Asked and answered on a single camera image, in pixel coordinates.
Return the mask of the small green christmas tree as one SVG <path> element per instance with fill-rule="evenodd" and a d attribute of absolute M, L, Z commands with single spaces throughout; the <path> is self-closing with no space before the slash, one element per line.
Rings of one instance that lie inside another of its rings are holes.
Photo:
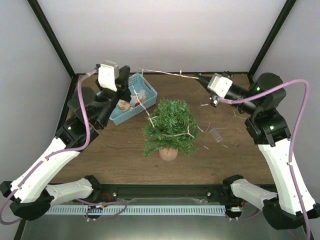
<path fill-rule="evenodd" d="M 188 156 L 197 151 L 194 143 L 201 131 L 185 100 L 160 100 L 147 120 L 143 128 L 145 157 L 162 149 L 173 149 Z"/>

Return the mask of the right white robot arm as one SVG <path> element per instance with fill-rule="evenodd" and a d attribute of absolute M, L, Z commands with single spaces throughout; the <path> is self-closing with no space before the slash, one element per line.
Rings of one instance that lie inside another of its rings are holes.
<path fill-rule="evenodd" d="M 270 72 L 261 74 L 248 89 L 232 79 L 230 72 L 196 76 L 209 93 L 212 106 L 225 103 L 248 114 L 246 130 L 268 164 L 276 192 L 234 175 L 223 181 L 223 198 L 229 202 L 242 199 L 252 204 L 276 230 L 296 229 L 307 220 L 318 218 L 320 205 L 309 193 L 293 153 L 297 132 L 289 129 L 277 110 L 286 97 L 286 84 Z"/>

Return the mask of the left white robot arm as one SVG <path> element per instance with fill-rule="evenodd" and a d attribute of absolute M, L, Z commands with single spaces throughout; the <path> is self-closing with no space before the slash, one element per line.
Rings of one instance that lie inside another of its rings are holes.
<path fill-rule="evenodd" d="M 100 92 L 83 86 L 80 79 L 67 102 L 71 116 L 56 132 L 48 148 L 19 178 L 0 185 L 5 204 L 18 220 L 36 220 L 51 207 L 69 201 L 99 207 L 112 204 L 112 200 L 102 198 L 102 185 L 93 175 L 55 185 L 51 180 L 98 137 L 98 131 L 107 126 L 118 102 L 131 100 L 130 70 L 127 65 L 113 67 L 105 63 L 86 73 L 86 77 L 98 75 L 95 83 Z"/>

